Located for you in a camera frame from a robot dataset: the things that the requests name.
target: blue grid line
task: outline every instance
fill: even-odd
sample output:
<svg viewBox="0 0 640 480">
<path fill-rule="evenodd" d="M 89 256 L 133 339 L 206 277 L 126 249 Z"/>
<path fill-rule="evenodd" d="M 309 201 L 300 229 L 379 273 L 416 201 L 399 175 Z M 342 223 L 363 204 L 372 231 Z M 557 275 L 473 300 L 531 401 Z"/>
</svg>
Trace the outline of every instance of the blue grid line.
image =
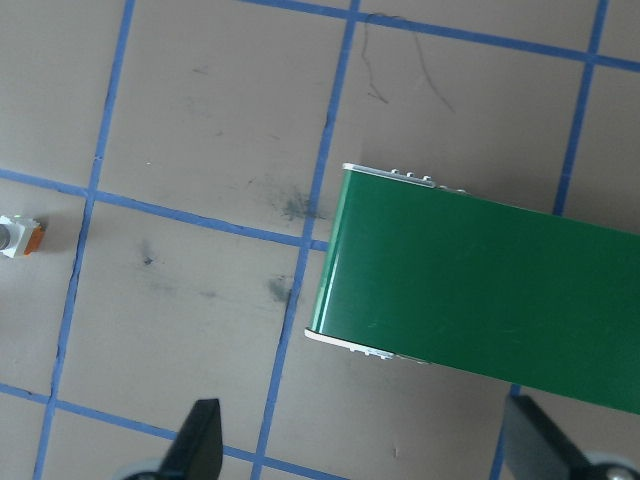
<svg viewBox="0 0 640 480">
<path fill-rule="evenodd" d="M 520 395 L 522 387 L 520 385 L 511 384 L 509 389 L 510 397 L 517 397 Z M 491 462 L 491 471 L 489 478 L 491 480 L 498 480 L 500 472 L 502 471 L 502 465 L 504 464 L 504 426 L 500 427 L 500 434 L 498 435 L 498 442 L 496 444 L 496 451 L 493 456 L 493 462 Z"/>
<path fill-rule="evenodd" d="M 56 182 L 47 178 L 36 177 L 34 175 L 28 175 L 26 173 L 14 172 L 0 168 L 0 178 L 5 180 L 11 180 L 13 182 L 24 183 L 26 185 L 32 185 L 34 187 L 46 188 L 48 190 L 55 190 L 60 193 L 66 193 L 67 195 L 75 195 L 77 197 L 87 197 L 87 189 L 78 187 L 76 185 L 69 185 L 68 183 Z"/>
<path fill-rule="evenodd" d="M 349 11 L 355 13 L 358 11 L 359 7 L 360 0 L 351 0 Z M 275 406 L 278 399 L 278 392 L 280 389 L 280 382 L 282 380 L 282 372 L 284 369 L 284 362 L 287 355 L 289 340 L 291 338 L 291 331 L 293 329 L 293 322 L 296 316 L 298 297 L 300 295 L 302 281 L 304 279 L 304 274 L 307 268 L 309 249 L 312 244 L 311 235 L 313 234 L 313 226 L 315 222 L 314 214 L 318 207 L 318 200 L 322 188 L 324 172 L 326 169 L 327 160 L 329 158 L 329 151 L 331 149 L 333 131 L 335 128 L 338 109 L 340 107 L 340 97 L 342 95 L 342 89 L 344 86 L 347 67 L 349 64 L 349 55 L 351 53 L 351 46 L 353 44 L 353 37 L 355 34 L 355 25 L 356 23 L 354 19 L 347 20 L 345 24 L 344 36 L 340 48 L 340 56 L 338 58 L 333 87 L 331 89 L 331 97 L 329 99 L 329 105 L 327 108 L 327 120 L 322 132 L 322 138 L 320 140 L 316 166 L 313 174 L 313 182 L 311 184 L 311 193 L 309 195 L 308 207 L 309 215 L 305 219 L 302 234 L 303 243 L 298 255 L 293 286 L 291 288 L 291 295 L 287 304 L 282 332 L 280 334 L 280 340 L 278 342 L 276 358 L 271 374 L 271 381 L 269 382 L 269 391 L 267 394 L 267 401 L 265 404 L 262 425 L 260 427 L 260 434 L 258 436 L 258 444 L 256 447 L 256 460 L 251 470 L 251 480 L 260 480 L 260 474 L 265 462 L 267 443 L 269 441 L 269 434 L 271 432 L 271 424 L 273 421 Z"/>
<path fill-rule="evenodd" d="M 150 213 L 152 215 L 157 215 L 159 217 L 165 217 L 171 220 L 177 220 L 179 222 L 189 223 L 191 225 L 210 228 L 221 232 L 233 233 L 235 235 L 242 235 L 244 237 L 257 238 L 260 240 L 267 240 L 270 242 L 277 242 L 285 245 L 292 245 L 295 247 L 299 247 L 302 244 L 302 239 L 294 235 L 287 235 L 284 233 L 261 230 L 259 228 L 236 225 L 234 223 L 225 222 L 224 220 L 218 220 L 215 218 L 201 217 L 200 215 L 196 215 L 194 213 L 183 212 L 181 210 L 174 210 L 172 208 L 162 207 L 160 205 L 141 202 L 139 200 L 122 197 L 113 193 L 99 191 L 96 194 L 96 199 L 100 202 L 109 203 L 111 205 L 126 207 L 145 213 Z"/>
<path fill-rule="evenodd" d="M 578 144 L 580 143 L 580 136 L 582 133 L 582 126 L 584 124 L 584 116 L 587 109 L 587 102 L 589 100 L 589 91 L 591 89 L 591 83 L 593 81 L 593 71 L 595 68 L 595 60 L 597 58 L 598 49 L 600 48 L 600 41 L 602 39 L 602 33 L 604 31 L 605 21 L 607 17 L 607 10 L 609 8 L 609 0 L 599 0 L 596 7 L 595 18 L 593 21 L 593 27 L 591 29 L 591 38 L 589 39 L 588 60 L 584 65 L 582 73 L 582 80 L 580 83 L 580 90 L 578 92 L 578 98 L 576 100 L 576 108 L 573 114 L 573 121 L 571 124 L 571 132 L 569 134 L 569 140 L 567 142 L 567 150 L 565 153 L 564 162 L 562 165 L 562 172 L 560 174 L 560 180 L 558 182 L 558 189 L 556 192 L 555 203 L 553 206 L 553 214 L 562 216 L 564 213 L 565 204 L 567 201 L 567 195 L 569 192 L 569 186 L 571 184 L 571 177 L 573 175 L 573 167 L 575 165 L 576 153 L 578 151 Z M 512 385 L 510 395 L 518 395 L 520 393 L 519 385 Z M 497 480 L 502 470 L 504 463 L 504 435 L 503 430 L 500 429 L 500 435 L 498 436 L 498 442 L 496 445 L 496 452 L 493 458 L 491 466 L 491 473 L 489 478 L 491 480 Z"/>
<path fill-rule="evenodd" d="M 24 390 L 18 387 L 13 387 L 11 385 L 7 385 L 4 383 L 0 383 L 0 393 L 4 393 L 13 397 L 18 397 L 24 400 L 28 400 L 28 401 L 43 404 L 43 405 L 46 404 L 49 399 L 49 397 L 47 397 L 46 395 L 34 394 L 32 392 L 29 392 L 28 390 Z M 149 425 L 144 422 L 138 422 L 136 420 L 131 420 L 125 417 L 121 417 L 119 415 L 113 415 L 110 413 L 101 412 L 99 410 L 94 410 L 92 408 L 84 407 L 82 405 L 77 405 L 75 403 L 67 402 L 64 400 L 58 400 L 56 402 L 56 410 L 63 410 L 65 412 L 69 412 L 74 415 L 78 415 L 80 417 L 85 417 L 91 420 L 96 420 L 102 423 L 106 423 L 108 425 L 121 427 L 127 430 L 136 431 L 139 433 L 151 435 L 158 438 L 163 438 L 170 441 L 173 441 L 177 436 L 177 433 L 174 432 L 173 430 L 155 427 L 153 425 Z M 253 461 L 255 460 L 255 454 L 248 452 L 246 450 L 242 450 L 240 448 L 231 447 L 229 445 L 224 445 L 223 452 L 228 457 L 237 458 L 239 460 L 244 460 L 249 463 L 253 463 Z M 314 470 L 312 468 L 303 467 L 293 463 L 284 462 L 282 460 L 277 460 L 275 458 L 269 458 L 269 457 L 265 458 L 264 465 L 270 468 L 282 470 L 284 472 L 288 472 L 288 473 L 292 473 L 295 475 L 312 478 L 316 480 L 346 480 L 346 479 L 343 479 L 342 477 L 338 477 L 325 472 L 321 472 L 319 470 Z"/>
<path fill-rule="evenodd" d="M 600 48 L 600 40 L 602 39 L 602 32 L 604 31 L 608 7 L 609 0 L 600 0 L 598 2 L 596 16 L 593 22 L 593 29 L 591 31 L 591 39 L 589 41 L 589 54 L 592 56 L 595 56 L 598 53 L 598 48 Z M 594 68 L 595 66 L 593 62 L 587 62 L 582 73 L 580 91 L 578 92 L 576 109 L 571 125 L 571 133 L 569 134 L 567 150 L 565 153 L 564 163 L 562 165 L 562 173 L 560 174 L 560 181 L 558 182 L 558 190 L 556 192 L 556 199 L 553 206 L 554 215 L 562 215 L 567 202 L 571 176 L 573 174 L 573 167 L 575 165 L 576 154 L 578 152 L 578 144 L 580 143 L 582 126 L 584 125 L 584 117 L 587 110 L 587 103 L 589 101 L 589 91 L 591 90 L 591 84 L 593 82 Z"/>
<path fill-rule="evenodd" d="M 125 48 L 127 44 L 127 38 L 129 35 L 129 29 L 131 27 L 131 19 L 133 17 L 133 10 L 135 7 L 135 0 L 127 0 L 122 15 L 122 22 L 120 24 L 120 32 L 118 34 L 118 43 L 116 45 L 116 51 L 111 69 L 111 77 L 109 79 L 109 88 L 107 98 L 105 102 L 105 108 L 102 115 L 102 122 L 100 124 L 100 133 L 98 135 L 98 141 L 96 145 L 96 153 L 93 160 L 91 169 L 91 177 L 89 181 L 89 188 L 87 190 L 87 199 L 85 202 L 85 208 L 82 217 L 82 227 L 80 228 L 80 235 L 78 237 L 78 246 L 76 249 L 76 256 L 73 262 L 73 271 L 69 280 L 69 288 L 67 290 L 67 296 L 64 305 L 64 312 L 62 315 L 62 322 L 60 325 L 60 333 L 58 336 L 58 352 L 53 365 L 53 373 L 51 375 L 51 395 L 47 401 L 44 421 L 42 423 L 42 432 L 40 434 L 40 442 L 38 445 L 38 454 L 36 457 L 36 464 L 33 471 L 33 479 L 40 480 L 44 471 L 45 460 L 47 456 L 47 450 L 49 446 L 49 438 L 51 437 L 51 427 L 53 424 L 53 417 L 56 411 L 56 404 L 58 402 L 58 392 L 60 389 L 60 379 L 62 378 L 62 371 L 64 368 L 64 360 L 67 353 L 67 343 L 69 340 L 69 333 L 71 331 L 71 320 L 73 318 L 73 312 L 75 308 L 76 294 L 78 292 L 78 281 L 80 278 L 80 271 L 82 270 L 82 261 L 84 258 L 84 250 L 87 243 L 87 236 L 89 234 L 89 227 L 91 225 L 91 216 L 93 213 L 93 206 L 95 203 L 96 191 L 98 188 L 98 182 L 100 180 L 100 171 L 102 169 L 102 163 L 104 158 L 104 151 L 106 148 L 106 142 L 109 135 L 109 128 L 111 126 L 111 118 L 113 115 L 113 106 L 116 100 L 118 84 L 120 80 L 120 73 L 122 70 L 122 62 L 124 59 Z"/>
<path fill-rule="evenodd" d="M 324 240 L 311 240 L 311 250 L 326 252 L 328 249 L 329 249 L 329 242 L 325 242 Z"/>
<path fill-rule="evenodd" d="M 42 177 L 36 177 L 33 175 L 27 175 L 24 173 L 14 172 L 12 170 L 6 170 L 0 168 L 0 178 L 10 180 L 13 182 L 24 183 L 26 185 L 32 185 L 35 187 L 46 188 L 49 190 L 55 190 L 67 195 L 74 195 L 83 198 L 88 197 L 88 190 L 76 185 L 70 185 L 67 183 L 57 182 L 54 180 L 48 180 Z M 250 238 L 257 238 L 259 240 L 266 240 L 270 242 L 282 243 L 284 245 L 291 245 L 299 247 L 302 245 L 302 238 L 295 235 L 287 235 L 284 233 L 273 232 L 269 230 L 262 230 L 259 228 L 248 227 L 244 225 L 237 225 L 224 220 L 218 220 L 210 217 L 202 217 L 194 213 L 189 213 L 182 210 L 175 210 L 160 205 L 154 205 L 151 203 L 141 202 L 132 198 L 123 197 L 114 193 L 97 191 L 95 201 L 108 203 L 110 205 L 116 205 L 119 207 L 130 208 L 132 210 L 138 210 L 140 212 L 149 213 L 159 217 L 169 218 L 177 220 L 179 222 L 189 223 L 212 230 L 219 230 L 221 232 L 232 233 L 236 235 L 242 235 Z M 328 248 L 327 242 L 323 240 L 312 240 L 311 249 L 326 252 Z"/>
<path fill-rule="evenodd" d="M 300 477 L 312 478 L 314 480 L 347 480 L 344 477 L 332 475 L 330 473 L 320 472 L 312 468 L 301 467 L 289 462 L 283 462 L 282 460 L 276 460 L 275 458 L 265 458 L 263 462 L 265 467 L 275 468 L 284 472 L 293 473 Z"/>
<path fill-rule="evenodd" d="M 42 405 L 46 405 L 49 401 L 49 397 L 47 395 L 33 393 L 29 390 L 25 390 L 24 388 L 12 387 L 11 385 L 7 385 L 6 383 L 0 383 L 0 393 L 11 395 L 12 397 L 22 398 L 24 400 L 29 400 L 31 402 L 41 403 Z"/>
<path fill-rule="evenodd" d="M 384 15 L 375 15 L 365 12 L 350 12 L 342 8 L 322 7 L 311 3 L 300 2 L 297 0 L 242 0 L 246 3 L 254 3 L 257 5 L 265 5 L 270 7 L 282 8 L 285 10 L 293 10 L 297 12 L 312 13 L 331 18 L 341 18 L 350 20 L 355 18 L 357 22 L 380 25 L 399 30 L 408 30 L 427 35 L 451 38 L 472 43 L 491 45 L 495 47 L 508 48 L 530 53 L 537 53 L 551 57 L 563 58 L 565 60 L 575 60 L 579 62 L 589 62 L 595 65 L 608 66 L 621 70 L 629 70 L 640 72 L 640 62 L 615 58 L 609 56 L 596 55 L 591 52 L 583 52 L 571 48 L 556 47 L 527 40 L 518 40 L 515 38 L 503 37 L 500 35 L 491 35 L 487 33 L 474 32 L 471 30 L 463 30 L 459 28 L 445 27 L 424 22 L 416 22 L 404 20 L 397 17 L 387 17 Z"/>
<path fill-rule="evenodd" d="M 126 428 L 127 430 L 146 433 L 147 435 L 151 435 L 154 437 L 160 437 L 166 440 L 174 440 L 176 438 L 176 432 L 172 430 L 154 427 L 153 425 L 148 425 L 146 423 L 130 420 L 119 415 L 112 415 L 110 413 L 83 407 L 71 402 L 65 402 L 64 400 L 58 400 L 56 408 L 58 410 L 64 410 L 65 412 L 73 413 L 75 415 L 80 415 L 81 417 L 91 418 L 99 422 L 108 423 L 109 425 Z"/>
<path fill-rule="evenodd" d="M 99 422 L 125 428 L 127 430 L 133 430 L 135 432 L 144 433 L 153 437 L 164 438 L 165 440 L 173 441 L 177 436 L 177 433 L 173 430 L 155 427 L 147 423 L 138 422 L 136 420 L 131 420 L 119 415 L 101 412 L 99 410 L 83 407 L 81 405 L 76 405 L 75 403 L 71 402 L 65 402 L 63 400 L 58 400 L 57 408 L 59 410 L 64 410 L 81 417 L 90 418 L 92 420 L 97 420 Z M 230 447 L 228 445 L 224 446 L 224 454 L 228 457 L 238 458 L 247 462 L 252 462 L 254 458 L 253 453 L 241 450 L 239 448 Z"/>
</svg>

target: floor tile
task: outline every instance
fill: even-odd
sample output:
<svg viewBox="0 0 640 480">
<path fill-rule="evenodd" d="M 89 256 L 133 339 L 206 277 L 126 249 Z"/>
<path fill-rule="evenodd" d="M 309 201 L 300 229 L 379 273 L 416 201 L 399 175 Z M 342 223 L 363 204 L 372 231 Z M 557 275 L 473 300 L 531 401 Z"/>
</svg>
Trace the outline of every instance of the floor tile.
<svg viewBox="0 0 640 480">
<path fill-rule="evenodd" d="M 0 395 L 0 477 L 31 478 L 44 406 Z"/>
<path fill-rule="evenodd" d="M 3 5 L 1 168 L 88 183 L 122 3 Z"/>
<path fill-rule="evenodd" d="M 640 61 L 640 3 L 634 0 L 609 2 L 600 53 Z"/>
<path fill-rule="evenodd" d="M 550 212 L 581 73 L 555 58 L 360 25 L 315 236 L 329 236 L 342 162 Z"/>
<path fill-rule="evenodd" d="M 306 339 L 322 257 L 311 255 L 268 455 L 352 480 L 488 474 L 507 384 Z"/>
<path fill-rule="evenodd" d="M 305 478 L 273 468 L 264 468 L 260 480 L 305 480 Z"/>
<path fill-rule="evenodd" d="M 566 216 L 640 234 L 640 74 L 598 68 Z"/>
<path fill-rule="evenodd" d="M 298 250 L 97 205 L 61 397 L 177 430 L 220 398 L 253 451 Z"/>
<path fill-rule="evenodd" d="M 343 30 L 243 2 L 139 2 L 101 188 L 300 234 Z"/>
<path fill-rule="evenodd" d="M 47 225 L 39 251 L 0 255 L 0 382 L 48 395 L 84 200 L 0 180 L 0 202 Z"/>
<path fill-rule="evenodd" d="M 596 0 L 363 0 L 364 12 L 586 50 Z"/>
</svg>

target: gray floor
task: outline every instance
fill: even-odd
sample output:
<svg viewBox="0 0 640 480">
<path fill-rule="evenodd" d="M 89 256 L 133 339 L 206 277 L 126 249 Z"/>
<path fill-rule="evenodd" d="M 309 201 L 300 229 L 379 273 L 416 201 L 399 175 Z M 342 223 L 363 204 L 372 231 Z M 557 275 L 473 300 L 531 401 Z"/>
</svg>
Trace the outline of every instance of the gray floor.
<svg viewBox="0 0 640 480">
<path fill-rule="evenodd" d="M 215 396 L 223 480 L 489 478 L 508 384 L 303 336 L 340 165 L 640 233 L 639 22 L 634 0 L 6 2 L 0 213 L 48 231 L 0 258 L 0 477 L 108 480 Z M 640 464 L 638 416 L 525 391 Z"/>
</svg>

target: green object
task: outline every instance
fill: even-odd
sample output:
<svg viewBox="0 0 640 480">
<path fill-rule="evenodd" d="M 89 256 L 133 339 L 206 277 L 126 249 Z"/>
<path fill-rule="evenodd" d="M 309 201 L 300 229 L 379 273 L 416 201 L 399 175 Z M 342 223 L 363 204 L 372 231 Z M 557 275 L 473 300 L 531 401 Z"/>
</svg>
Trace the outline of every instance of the green object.
<svg viewBox="0 0 640 480">
<path fill-rule="evenodd" d="M 640 413 L 640 237 L 345 169 L 308 336 Z"/>
</svg>

